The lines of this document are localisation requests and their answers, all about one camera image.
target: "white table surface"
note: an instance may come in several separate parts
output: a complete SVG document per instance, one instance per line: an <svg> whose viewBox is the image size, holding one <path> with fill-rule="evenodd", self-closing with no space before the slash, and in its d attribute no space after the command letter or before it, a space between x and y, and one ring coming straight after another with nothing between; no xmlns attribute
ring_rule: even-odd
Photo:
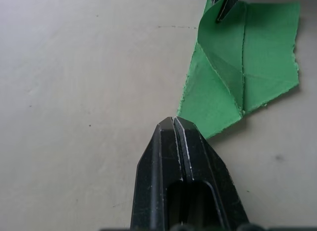
<svg viewBox="0 0 317 231"><path fill-rule="evenodd" d="M205 1L0 0L0 230L129 227ZM317 0L299 1L300 87L210 140L265 227L317 225Z"/></svg>

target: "green paper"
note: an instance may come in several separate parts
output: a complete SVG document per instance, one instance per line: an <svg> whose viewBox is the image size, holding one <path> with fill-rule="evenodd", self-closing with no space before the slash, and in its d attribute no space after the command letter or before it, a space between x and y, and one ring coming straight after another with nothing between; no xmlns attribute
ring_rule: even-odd
<svg viewBox="0 0 317 231"><path fill-rule="evenodd" d="M299 5L207 0L177 115L211 137L298 84L293 49Z"/></svg>

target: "folded green paper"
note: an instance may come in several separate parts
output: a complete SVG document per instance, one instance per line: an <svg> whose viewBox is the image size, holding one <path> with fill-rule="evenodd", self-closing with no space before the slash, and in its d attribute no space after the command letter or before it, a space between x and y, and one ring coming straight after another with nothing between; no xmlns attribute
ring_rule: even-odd
<svg viewBox="0 0 317 231"><path fill-rule="evenodd" d="M205 138L298 85L293 54L299 4L237 2L221 23L223 0L207 0L177 115Z"/></svg>

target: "gray surface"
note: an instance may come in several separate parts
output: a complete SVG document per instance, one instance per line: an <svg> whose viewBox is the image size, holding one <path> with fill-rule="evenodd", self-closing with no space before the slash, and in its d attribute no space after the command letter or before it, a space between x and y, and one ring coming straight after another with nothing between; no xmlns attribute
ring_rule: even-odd
<svg viewBox="0 0 317 231"><path fill-rule="evenodd" d="M300 88L211 140L265 226L317 225L316 0L300 1ZM204 5L0 0L0 230L129 226L136 164L175 114Z"/></svg>

